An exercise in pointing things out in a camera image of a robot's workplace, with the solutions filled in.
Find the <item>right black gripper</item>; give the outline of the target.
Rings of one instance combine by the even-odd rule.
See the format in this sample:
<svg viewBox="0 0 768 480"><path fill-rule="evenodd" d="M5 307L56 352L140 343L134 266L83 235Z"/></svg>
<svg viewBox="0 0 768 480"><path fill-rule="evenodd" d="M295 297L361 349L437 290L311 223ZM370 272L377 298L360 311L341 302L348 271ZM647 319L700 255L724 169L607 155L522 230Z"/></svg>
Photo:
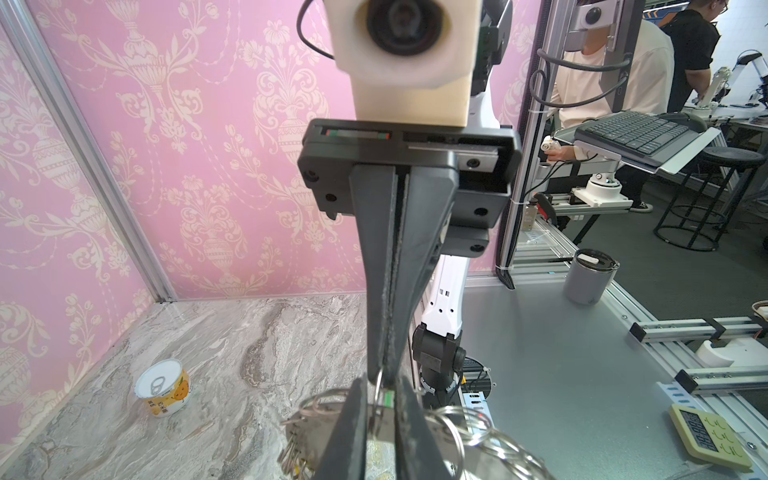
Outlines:
<svg viewBox="0 0 768 480"><path fill-rule="evenodd" d="M367 375L398 377L439 255L488 248L521 162L508 128L314 119L298 169L320 211L356 219L367 286Z"/></svg>

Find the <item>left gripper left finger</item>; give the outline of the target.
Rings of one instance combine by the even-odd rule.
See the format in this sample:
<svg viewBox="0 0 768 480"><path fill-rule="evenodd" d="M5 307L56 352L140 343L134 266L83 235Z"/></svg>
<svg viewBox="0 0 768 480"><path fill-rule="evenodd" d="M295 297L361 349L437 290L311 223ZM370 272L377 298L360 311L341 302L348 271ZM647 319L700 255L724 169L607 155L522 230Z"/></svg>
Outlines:
<svg viewBox="0 0 768 480"><path fill-rule="evenodd" d="M314 479L364 479L368 423L367 383L355 379L325 447Z"/></svg>

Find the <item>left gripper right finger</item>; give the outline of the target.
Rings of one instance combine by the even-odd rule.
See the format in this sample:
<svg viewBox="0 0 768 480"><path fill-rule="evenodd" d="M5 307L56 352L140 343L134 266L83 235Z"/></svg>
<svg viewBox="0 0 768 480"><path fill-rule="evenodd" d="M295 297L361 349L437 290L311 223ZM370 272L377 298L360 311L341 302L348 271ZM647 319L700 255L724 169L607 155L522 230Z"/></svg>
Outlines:
<svg viewBox="0 0 768 480"><path fill-rule="evenodd" d="M451 479L411 382L395 383L395 455L397 479Z"/></svg>

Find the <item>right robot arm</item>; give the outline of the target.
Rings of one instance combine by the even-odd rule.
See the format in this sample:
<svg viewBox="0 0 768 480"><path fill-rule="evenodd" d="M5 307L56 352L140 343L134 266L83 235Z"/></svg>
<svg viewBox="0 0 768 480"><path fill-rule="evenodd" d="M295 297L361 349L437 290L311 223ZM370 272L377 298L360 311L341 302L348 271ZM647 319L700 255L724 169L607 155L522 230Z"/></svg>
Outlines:
<svg viewBox="0 0 768 480"><path fill-rule="evenodd" d="M461 378L462 301L520 161L492 106L508 1L329 1L331 59L355 119L312 120L297 166L330 219L356 220L367 286L367 371L389 388L405 348L431 405Z"/></svg>

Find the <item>yellow can white lid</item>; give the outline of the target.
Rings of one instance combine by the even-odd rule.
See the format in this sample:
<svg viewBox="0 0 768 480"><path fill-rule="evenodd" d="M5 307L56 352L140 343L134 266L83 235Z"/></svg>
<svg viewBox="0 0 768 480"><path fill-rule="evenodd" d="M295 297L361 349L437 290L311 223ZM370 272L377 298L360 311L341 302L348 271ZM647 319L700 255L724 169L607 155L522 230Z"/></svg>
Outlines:
<svg viewBox="0 0 768 480"><path fill-rule="evenodd" d="M155 417L179 411L191 394L191 382L182 363L176 359L158 362L136 380L134 393Z"/></svg>

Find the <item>grey cylindrical cup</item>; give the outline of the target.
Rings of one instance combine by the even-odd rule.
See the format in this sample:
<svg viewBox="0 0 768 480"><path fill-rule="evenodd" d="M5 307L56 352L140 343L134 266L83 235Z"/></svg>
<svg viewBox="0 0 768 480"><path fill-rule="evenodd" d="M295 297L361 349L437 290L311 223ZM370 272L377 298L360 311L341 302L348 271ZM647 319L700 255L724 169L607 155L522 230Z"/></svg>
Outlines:
<svg viewBox="0 0 768 480"><path fill-rule="evenodd" d="M563 294L576 304L595 305L613 281L619 267L617 260L602 251L579 249L573 256Z"/></svg>

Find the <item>black keyboard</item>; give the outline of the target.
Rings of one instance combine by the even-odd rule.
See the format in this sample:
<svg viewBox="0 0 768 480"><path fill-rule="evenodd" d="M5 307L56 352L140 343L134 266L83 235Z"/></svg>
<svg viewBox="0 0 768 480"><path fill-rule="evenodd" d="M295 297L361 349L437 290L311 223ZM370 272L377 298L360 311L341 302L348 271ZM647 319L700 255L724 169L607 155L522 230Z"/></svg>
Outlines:
<svg viewBox="0 0 768 480"><path fill-rule="evenodd" d="M574 131L574 144L651 174L676 174L719 135L697 132L661 116L619 112L586 122Z"/></svg>

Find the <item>yellow desk timer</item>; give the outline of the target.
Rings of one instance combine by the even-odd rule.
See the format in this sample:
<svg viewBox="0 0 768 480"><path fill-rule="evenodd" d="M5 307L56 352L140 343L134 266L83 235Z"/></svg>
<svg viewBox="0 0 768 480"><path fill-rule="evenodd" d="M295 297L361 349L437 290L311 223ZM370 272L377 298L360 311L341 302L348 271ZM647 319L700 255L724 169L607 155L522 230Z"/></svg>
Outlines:
<svg viewBox="0 0 768 480"><path fill-rule="evenodd" d="M669 414L688 454L736 471L752 470L751 459L723 417L679 404Z"/></svg>

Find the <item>black round stool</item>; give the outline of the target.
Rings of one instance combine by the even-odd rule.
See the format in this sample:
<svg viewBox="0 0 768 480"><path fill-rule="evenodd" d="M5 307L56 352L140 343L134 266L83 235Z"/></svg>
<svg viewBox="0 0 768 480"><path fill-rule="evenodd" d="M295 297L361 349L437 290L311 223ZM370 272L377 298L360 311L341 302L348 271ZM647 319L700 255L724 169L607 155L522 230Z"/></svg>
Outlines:
<svg viewBox="0 0 768 480"><path fill-rule="evenodd" d="M734 147L707 147L694 159L705 178L688 202L682 201L693 172L688 171L653 229L656 238L692 252L714 252L760 167L764 154Z"/></svg>

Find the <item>person in black shirt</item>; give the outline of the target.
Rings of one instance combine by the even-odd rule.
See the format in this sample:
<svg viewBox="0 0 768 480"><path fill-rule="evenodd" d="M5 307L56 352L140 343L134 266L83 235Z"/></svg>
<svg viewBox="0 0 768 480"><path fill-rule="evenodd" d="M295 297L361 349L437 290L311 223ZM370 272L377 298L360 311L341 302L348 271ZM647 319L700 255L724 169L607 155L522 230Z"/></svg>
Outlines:
<svg viewBox="0 0 768 480"><path fill-rule="evenodd" d="M691 93L703 97L710 87L711 63L720 39L714 20L728 10L728 0L690 1L660 25L674 49L674 73L667 112L680 112Z"/></svg>

